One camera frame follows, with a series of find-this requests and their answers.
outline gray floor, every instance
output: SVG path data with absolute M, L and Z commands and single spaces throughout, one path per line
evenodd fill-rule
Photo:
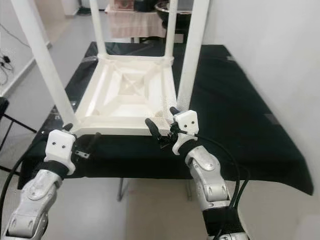
M 101 13 L 103 27 L 107 19 Z M 105 30 L 105 40 L 113 41 Z M 77 16 L 50 49 L 64 85 L 67 85 L 89 43 L 94 41 L 91 18 Z M 35 67 L 9 98 L 12 117 L 39 129 L 54 103 Z M 0 138 L 8 122 L 0 123 Z M 0 165 L 11 168 L 34 135 L 15 125 Z M 0 171 L 0 189 L 6 173 Z M 17 178 L 7 194 L 3 224 L 17 205 Z M 66 179 L 49 212 L 44 240 L 204 240 L 205 227 L 196 199 L 187 201 L 184 181 L 127 179 L 122 202 L 116 201 L 119 179 Z M 228 182 L 230 191 L 233 183 Z M 240 217 L 253 240 L 293 239 L 301 219 L 319 213 L 319 201 L 279 183 L 251 181 L 240 202 Z

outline table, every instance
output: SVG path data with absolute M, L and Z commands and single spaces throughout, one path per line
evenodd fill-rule
M 112 38 L 166 37 L 166 30 L 162 27 L 162 20 L 156 11 L 114 10 L 109 4 L 105 13 Z
M 175 90 L 178 90 L 186 46 L 174 45 L 172 66 Z M 109 54 L 162 56 L 165 46 L 159 42 L 107 42 Z M 85 57 L 66 87 L 74 109 L 84 94 L 97 65 L 97 45 L 92 42 Z M 200 52 L 190 109 L 197 111 L 199 134 L 222 143 L 236 160 L 250 169 L 252 180 L 280 182 L 307 194 L 313 193 L 306 162 L 279 124 L 270 121 L 267 105 L 253 88 L 244 72 L 222 45 L 203 45 Z M 39 132 L 62 127 L 55 109 Z M 83 149 L 92 139 L 78 139 Z M 235 180 L 235 169 L 218 147 L 201 142 L 221 163 L 225 180 Z M 19 188 L 31 179 L 33 170 L 45 157 L 42 142 L 25 157 L 21 166 Z M 75 162 L 76 171 L 68 178 L 153 178 L 190 179 L 184 159 L 170 147 L 160 149 L 151 136 L 104 135 L 90 160 Z

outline pink tablecloth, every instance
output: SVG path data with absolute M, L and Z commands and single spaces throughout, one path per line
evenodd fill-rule
M 157 12 L 137 12 L 105 9 L 112 38 L 161 37 L 166 36 L 162 20 Z

